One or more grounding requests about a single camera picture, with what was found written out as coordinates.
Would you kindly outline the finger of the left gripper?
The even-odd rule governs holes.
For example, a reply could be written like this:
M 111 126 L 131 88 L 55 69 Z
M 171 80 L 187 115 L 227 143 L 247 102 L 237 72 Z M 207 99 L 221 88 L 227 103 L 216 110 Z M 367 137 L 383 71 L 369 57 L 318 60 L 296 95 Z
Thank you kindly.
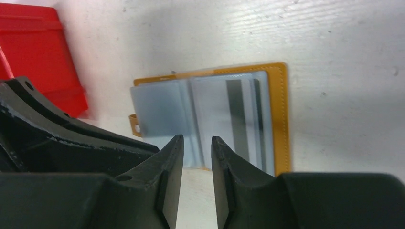
M 1 172 L 105 173 L 116 177 L 156 146 L 70 117 L 25 77 L 0 83 Z

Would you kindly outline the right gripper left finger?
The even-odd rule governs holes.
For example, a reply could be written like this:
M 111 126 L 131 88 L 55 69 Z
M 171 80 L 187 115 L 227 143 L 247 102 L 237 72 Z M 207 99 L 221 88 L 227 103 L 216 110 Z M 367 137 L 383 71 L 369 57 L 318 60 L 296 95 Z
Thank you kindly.
M 182 135 L 117 176 L 3 173 L 3 229 L 173 229 L 183 167 Z

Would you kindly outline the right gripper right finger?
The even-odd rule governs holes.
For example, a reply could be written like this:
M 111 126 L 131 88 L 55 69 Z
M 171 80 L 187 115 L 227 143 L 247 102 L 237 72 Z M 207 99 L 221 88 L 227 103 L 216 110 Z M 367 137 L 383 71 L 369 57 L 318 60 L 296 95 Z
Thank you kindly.
M 405 186 L 383 173 L 282 173 L 276 177 L 212 138 L 220 229 L 402 229 Z

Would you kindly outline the yellow leather card holder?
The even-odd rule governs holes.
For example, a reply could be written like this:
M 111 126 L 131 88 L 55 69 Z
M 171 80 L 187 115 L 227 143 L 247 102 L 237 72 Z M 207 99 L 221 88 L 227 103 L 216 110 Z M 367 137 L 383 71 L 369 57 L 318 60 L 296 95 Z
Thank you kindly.
M 242 73 L 253 73 L 260 82 L 264 150 L 262 168 L 257 168 L 270 175 L 290 171 L 287 67 L 282 62 L 136 79 L 130 89 L 135 109 L 129 117 L 133 134 L 158 147 L 181 134 L 184 136 L 184 167 L 208 169 L 204 165 L 191 79 Z

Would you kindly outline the white card with stripe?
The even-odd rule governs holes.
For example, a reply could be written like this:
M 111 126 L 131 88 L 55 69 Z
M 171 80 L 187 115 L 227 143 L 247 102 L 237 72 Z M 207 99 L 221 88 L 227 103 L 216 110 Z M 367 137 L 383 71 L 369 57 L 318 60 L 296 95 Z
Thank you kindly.
M 204 165 L 212 168 L 211 138 L 221 137 L 239 156 L 262 168 L 260 82 L 253 73 L 191 79 Z

